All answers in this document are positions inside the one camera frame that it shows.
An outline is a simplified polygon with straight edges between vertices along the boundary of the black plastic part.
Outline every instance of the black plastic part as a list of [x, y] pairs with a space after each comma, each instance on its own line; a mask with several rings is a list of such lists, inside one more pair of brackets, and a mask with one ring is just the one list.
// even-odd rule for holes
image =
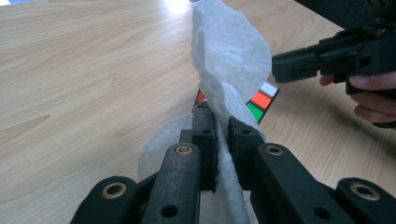
[[216, 191], [218, 176], [218, 137], [214, 114], [206, 102], [195, 105], [192, 119], [192, 143], [201, 149], [200, 190]]
[[[119, 197], [120, 188], [117, 183], [124, 184], [126, 189]], [[136, 223], [138, 213], [137, 185], [127, 177], [112, 176], [99, 182], [84, 199], [75, 213], [72, 224], [106, 223], [123, 224]]]
[[354, 223], [285, 147], [263, 144], [255, 158], [262, 187], [253, 188], [251, 201], [260, 223]]
[[140, 223], [198, 223], [200, 160], [193, 144], [168, 148]]
[[[291, 82], [322, 75], [334, 75], [334, 83], [346, 82], [346, 93], [362, 92], [348, 83], [349, 76], [376, 76], [396, 70], [391, 55], [396, 52], [396, 23], [382, 22], [345, 30], [307, 49], [297, 49], [273, 57], [276, 82]], [[375, 91], [390, 98], [396, 90]], [[396, 128], [395, 122], [375, 123], [380, 128]]]
[[254, 180], [254, 154], [264, 143], [260, 133], [234, 117], [229, 120], [229, 149], [243, 190], [251, 190]]
[[338, 182], [336, 194], [357, 223], [396, 223], [396, 199], [374, 183], [345, 178]]

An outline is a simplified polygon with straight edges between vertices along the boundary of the screw hole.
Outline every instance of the screw hole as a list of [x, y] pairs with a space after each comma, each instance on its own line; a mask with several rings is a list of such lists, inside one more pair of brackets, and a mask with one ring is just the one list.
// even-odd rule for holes
[[106, 199], [116, 199], [126, 191], [126, 185], [121, 182], [111, 183], [102, 190], [102, 196]]
[[265, 149], [269, 154], [273, 156], [280, 156], [283, 154], [283, 150], [277, 147], [268, 147]]
[[174, 205], [167, 205], [161, 211], [163, 217], [174, 217], [177, 214], [177, 207]]
[[356, 195], [360, 196], [361, 198], [369, 201], [378, 201], [380, 196], [378, 192], [376, 192], [374, 189], [360, 184], [360, 183], [352, 183], [350, 184], [350, 189], [352, 192], [354, 192]]
[[314, 213], [315, 213], [315, 215], [317, 215], [317, 217], [320, 217], [322, 219], [330, 219], [330, 217], [331, 217], [330, 213], [322, 207], [315, 207]]
[[192, 147], [189, 146], [180, 146], [175, 148], [175, 152], [182, 155], [182, 156], [186, 156], [192, 153]]

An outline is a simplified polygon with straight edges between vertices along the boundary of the human hand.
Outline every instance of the human hand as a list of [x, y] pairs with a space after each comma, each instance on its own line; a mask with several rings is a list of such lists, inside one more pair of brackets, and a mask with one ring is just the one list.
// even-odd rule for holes
[[[319, 83], [322, 86], [327, 86], [333, 80], [333, 76], [322, 76]], [[389, 98], [373, 92], [396, 89], [396, 72], [378, 76], [351, 76], [349, 83], [355, 88], [367, 90], [350, 96], [353, 101], [358, 103], [355, 107], [357, 116], [372, 123], [388, 123], [396, 120], [396, 96]]]

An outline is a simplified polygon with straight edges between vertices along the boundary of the metal screw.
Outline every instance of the metal screw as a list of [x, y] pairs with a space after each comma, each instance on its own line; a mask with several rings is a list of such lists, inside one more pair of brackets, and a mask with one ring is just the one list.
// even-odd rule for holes
[[179, 155], [186, 156], [192, 153], [192, 147], [180, 146], [175, 149], [175, 152]]

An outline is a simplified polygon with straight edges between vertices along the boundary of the tissue paper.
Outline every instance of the tissue paper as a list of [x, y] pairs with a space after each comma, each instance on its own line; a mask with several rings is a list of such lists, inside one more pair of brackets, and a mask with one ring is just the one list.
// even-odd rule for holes
[[[201, 196], [201, 223], [249, 223], [242, 188], [229, 153], [228, 120], [233, 116], [265, 135], [246, 107], [271, 71], [271, 53], [260, 33], [242, 13], [220, 0], [193, 4], [191, 57], [199, 73], [199, 89], [218, 122], [219, 179], [217, 192]], [[190, 129], [192, 115], [170, 121], [145, 146], [139, 159], [139, 177], [160, 169], [165, 150], [178, 142], [181, 129]]]

